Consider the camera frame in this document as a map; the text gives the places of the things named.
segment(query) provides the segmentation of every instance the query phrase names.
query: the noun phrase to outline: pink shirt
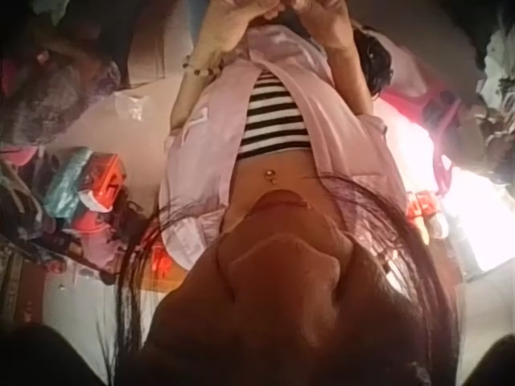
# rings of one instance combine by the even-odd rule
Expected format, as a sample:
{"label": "pink shirt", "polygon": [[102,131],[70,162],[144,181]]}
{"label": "pink shirt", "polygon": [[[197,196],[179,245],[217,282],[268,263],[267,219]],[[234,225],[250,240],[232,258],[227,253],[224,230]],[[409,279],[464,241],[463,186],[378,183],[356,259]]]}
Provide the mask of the pink shirt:
{"label": "pink shirt", "polygon": [[[303,115],[319,175],[345,175],[405,210],[406,193],[382,120],[351,112],[334,89],[327,61],[309,42],[282,26],[250,29],[237,58],[204,91],[168,150],[161,224],[178,220],[164,229],[163,242],[185,269],[220,234],[249,97],[263,69],[283,82]],[[353,217],[345,218],[348,230],[366,241],[363,216],[358,210]]]}

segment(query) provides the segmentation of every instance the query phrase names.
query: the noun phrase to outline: lips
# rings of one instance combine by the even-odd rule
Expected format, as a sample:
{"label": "lips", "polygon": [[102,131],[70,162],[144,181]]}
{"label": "lips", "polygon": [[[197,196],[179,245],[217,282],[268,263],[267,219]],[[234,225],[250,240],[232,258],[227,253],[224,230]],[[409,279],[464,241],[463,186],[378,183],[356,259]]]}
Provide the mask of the lips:
{"label": "lips", "polygon": [[309,207],[307,202],[297,193],[287,190],[271,191],[263,195],[250,209],[247,216],[265,211],[277,206]]}

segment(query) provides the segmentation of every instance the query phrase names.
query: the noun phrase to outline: bracelet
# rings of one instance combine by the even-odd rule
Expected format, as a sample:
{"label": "bracelet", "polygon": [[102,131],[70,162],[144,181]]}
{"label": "bracelet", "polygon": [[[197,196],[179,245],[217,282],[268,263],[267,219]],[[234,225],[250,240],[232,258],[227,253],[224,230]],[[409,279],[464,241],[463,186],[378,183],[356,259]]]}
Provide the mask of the bracelet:
{"label": "bracelet", "polygon": [[186,61],[183,63],[183,69],[186,73],[192,74],[195,76],[218,76],[222,72],[223,62],[219,66],[214,68],[194,68],[189,64],[190,55],[186,56]]}

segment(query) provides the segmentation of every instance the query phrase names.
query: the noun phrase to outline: black and white stripes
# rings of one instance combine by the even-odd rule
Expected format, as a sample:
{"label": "black and white stripes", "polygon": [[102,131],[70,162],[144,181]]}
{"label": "black and white stripes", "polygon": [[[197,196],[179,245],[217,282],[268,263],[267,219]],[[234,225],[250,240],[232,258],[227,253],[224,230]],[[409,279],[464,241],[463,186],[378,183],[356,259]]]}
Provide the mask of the black and white stripes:
{"label": "black and white stripes", "polygon": [[290,93],[274,74],[263,72],[250,96],[237,159],[309,148],[303,117]]}

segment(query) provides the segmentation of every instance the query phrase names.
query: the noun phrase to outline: teal object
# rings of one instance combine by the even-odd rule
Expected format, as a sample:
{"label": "teal object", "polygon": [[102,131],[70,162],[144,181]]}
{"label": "teal object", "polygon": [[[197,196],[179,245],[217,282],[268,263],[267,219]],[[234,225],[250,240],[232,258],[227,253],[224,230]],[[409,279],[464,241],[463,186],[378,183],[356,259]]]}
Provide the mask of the teal object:
{"label": "teal object", "polygon": [[56,26],[66,14],[70,0],[34,0],[32,10],[35,14],[50,14],[51,23]]}
{"label": "teal object", "polygon": [[65,219],[70,224],[80,202],[78,185],[82,170],[93,152],[87,147],[76,150],[54,175],[43,199],[45,211],[51,217]]}

